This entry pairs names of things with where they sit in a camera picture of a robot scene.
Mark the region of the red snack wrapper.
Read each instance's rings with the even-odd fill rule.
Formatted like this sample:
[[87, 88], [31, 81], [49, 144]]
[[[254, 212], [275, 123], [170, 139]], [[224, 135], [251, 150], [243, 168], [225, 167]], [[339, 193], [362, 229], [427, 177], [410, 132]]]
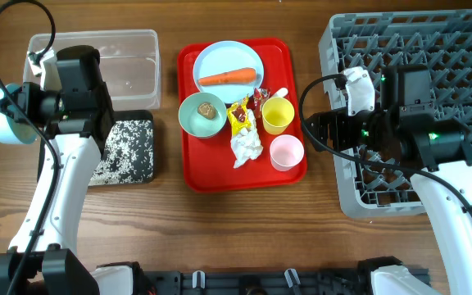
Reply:
[[253, 93], [253, 113], [255, 117], [261, 118], [263, 104], [269, 99], [270, 90], [267, 88], [255, 88]]

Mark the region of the white tissue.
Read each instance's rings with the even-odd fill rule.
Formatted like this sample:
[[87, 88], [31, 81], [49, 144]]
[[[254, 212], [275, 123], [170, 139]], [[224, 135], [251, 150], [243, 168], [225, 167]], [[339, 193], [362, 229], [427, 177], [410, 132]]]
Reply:
[[234, 169], [243, 166], [248, 160], [256, 160], [263, 152], [253, 110], [247, 110], [247, 117], [252, 124], [251, 127], [241, 129], [230, 140], [230, 146], [235, 156]]

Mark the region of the yellow snack wrapper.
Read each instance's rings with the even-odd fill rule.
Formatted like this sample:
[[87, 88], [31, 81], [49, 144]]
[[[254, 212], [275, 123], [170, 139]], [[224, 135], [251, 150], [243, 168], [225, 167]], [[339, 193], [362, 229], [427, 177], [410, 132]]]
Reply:
[[234, 102], [227, 109], [227, 116], [233, 136], [237, 135], [242, 129], [250, 129], [252, 127], [252, 123], [247, 115], [248, 99], [249, 97], [245, 97], [241, 101]]

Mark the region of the orange carrot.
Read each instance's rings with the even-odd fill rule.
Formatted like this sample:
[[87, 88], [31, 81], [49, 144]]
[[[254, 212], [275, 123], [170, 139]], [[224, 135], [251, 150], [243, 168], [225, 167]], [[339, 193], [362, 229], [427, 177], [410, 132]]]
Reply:
[[257, 73], [253, 68], [242, 68], [200, 78], [198, 83], [201, 86], [212, 86], [219, 84], [248, 84], [255, 81], [256, 78]]

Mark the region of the brown food lump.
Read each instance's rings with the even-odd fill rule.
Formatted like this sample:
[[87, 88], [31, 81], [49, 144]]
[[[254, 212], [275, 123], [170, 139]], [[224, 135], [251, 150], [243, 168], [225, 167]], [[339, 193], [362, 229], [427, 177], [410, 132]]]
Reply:
[[209, 102], [203, 102], [198, 106], [197, 113], [208, 120], [213, 120], [216, 117], [217, 111]]

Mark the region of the green bowl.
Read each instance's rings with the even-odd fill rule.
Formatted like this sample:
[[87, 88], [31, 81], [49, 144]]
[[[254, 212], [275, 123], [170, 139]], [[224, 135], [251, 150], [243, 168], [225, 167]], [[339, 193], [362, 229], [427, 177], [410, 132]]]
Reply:
[[[205, 104], [210, 107], [211, 119], [203, 116], [198, 109]], [[179, 123], [182, 129], [196, 138], [211, 138], [217, 135], [227, 121], [227, 107], [214, 94], [195, 93], [187, 98], [179, 106]]]

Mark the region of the blue bowl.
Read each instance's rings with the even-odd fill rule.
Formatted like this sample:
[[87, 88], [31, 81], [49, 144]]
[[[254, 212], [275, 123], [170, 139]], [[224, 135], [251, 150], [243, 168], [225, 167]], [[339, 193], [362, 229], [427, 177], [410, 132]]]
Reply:
[[[0, 89], [0, 100], [6, 101], [4, 92]], [[37, 134], [26, 123], [16, 123], [10, 117], [0, 112], [0, 143], [4, 144], [31, 144]]]

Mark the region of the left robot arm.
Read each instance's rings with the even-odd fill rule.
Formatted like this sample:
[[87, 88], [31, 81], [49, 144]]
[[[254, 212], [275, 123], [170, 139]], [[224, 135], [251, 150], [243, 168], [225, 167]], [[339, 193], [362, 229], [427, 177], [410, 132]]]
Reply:
[[76, 255], [84, 199], [114, 125], [88, 45], [40, 53], [40, 84], [0, 88], [0, 143], [44, 142], [43, 167], [25, 220], [0, 254], [0, 294], [137, 294], [148, 282], [133, 262], [87, 270]]

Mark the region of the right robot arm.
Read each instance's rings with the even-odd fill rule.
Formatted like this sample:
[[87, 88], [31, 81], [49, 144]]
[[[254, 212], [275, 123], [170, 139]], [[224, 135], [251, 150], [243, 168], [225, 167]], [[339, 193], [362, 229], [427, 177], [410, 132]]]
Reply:
[[472, 146], [459, 122], [436, 119], [428, 68], [385, 67], [379, 85], [359, 66], [330, 79], [347, 105], [302, 116], [303, 133], [341, 158], [361, 145], [388, 154], [424, 206], [451, 293], [472, 294]]

